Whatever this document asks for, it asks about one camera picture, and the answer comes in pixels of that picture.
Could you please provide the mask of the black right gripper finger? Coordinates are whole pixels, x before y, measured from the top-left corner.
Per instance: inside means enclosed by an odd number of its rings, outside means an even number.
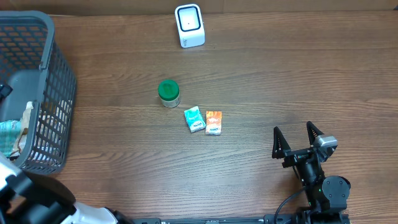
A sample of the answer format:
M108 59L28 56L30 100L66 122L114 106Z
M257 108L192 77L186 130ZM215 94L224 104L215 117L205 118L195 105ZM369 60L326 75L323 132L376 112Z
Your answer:
M282 134L282 131L277 126L274 128L273 137L274 143L272 148L272 158L284 158L286 154L291 151L291 148Z
M310 144L312 146L319 146L320 139L324 133L321 132L311 121L307 122L307 133Z

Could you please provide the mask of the orange tissue packet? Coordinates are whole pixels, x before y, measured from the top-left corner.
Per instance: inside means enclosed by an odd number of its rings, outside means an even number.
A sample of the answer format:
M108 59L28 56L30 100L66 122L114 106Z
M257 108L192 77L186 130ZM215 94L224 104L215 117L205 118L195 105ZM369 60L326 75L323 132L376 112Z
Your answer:
M222 118L221 111L207 111L205 134L219 136L221 134Z

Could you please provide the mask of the teal tissue packet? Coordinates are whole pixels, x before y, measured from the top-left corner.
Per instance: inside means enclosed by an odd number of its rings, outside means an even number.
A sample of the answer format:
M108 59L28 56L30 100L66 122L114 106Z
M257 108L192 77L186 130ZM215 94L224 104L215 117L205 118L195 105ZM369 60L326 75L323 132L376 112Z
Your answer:
M185 120L191 133L200 131L206 128L206 123L201 115L198 106L194 106L184 111Z

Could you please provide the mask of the green lid jar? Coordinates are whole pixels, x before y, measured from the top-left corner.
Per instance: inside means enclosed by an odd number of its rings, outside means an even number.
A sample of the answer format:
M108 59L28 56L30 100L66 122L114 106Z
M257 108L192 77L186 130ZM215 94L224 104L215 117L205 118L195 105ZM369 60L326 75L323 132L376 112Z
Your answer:
M158 86L158 94L162 104L174 108L180 104L180 88L173 80L164 80Z

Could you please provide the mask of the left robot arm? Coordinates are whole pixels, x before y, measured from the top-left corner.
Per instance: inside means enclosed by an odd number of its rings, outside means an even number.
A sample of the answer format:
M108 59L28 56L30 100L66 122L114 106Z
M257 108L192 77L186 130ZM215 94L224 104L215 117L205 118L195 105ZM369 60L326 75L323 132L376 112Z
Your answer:
M1 223L132 223L122 213L78 203L58 180L18 168L9 156L25 127L1 123Z

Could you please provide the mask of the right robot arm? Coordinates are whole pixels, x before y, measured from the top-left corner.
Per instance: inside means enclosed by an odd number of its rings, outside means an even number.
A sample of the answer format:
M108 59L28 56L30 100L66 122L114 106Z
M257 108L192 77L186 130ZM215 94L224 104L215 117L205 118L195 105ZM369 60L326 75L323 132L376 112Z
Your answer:
M348 179L331 175L326 176L321 163L327 161L338 147L338 140L332 135L320 131L311 121L306 123L310 147L292 150L282 131L273 129L272 158L282 159L282 167L293 168L302 188L285 199L269 220L273 223L349 223L347 209L351 184ZM279 215L283 206L290 200L305 193L307 207L300 207L292 215Z

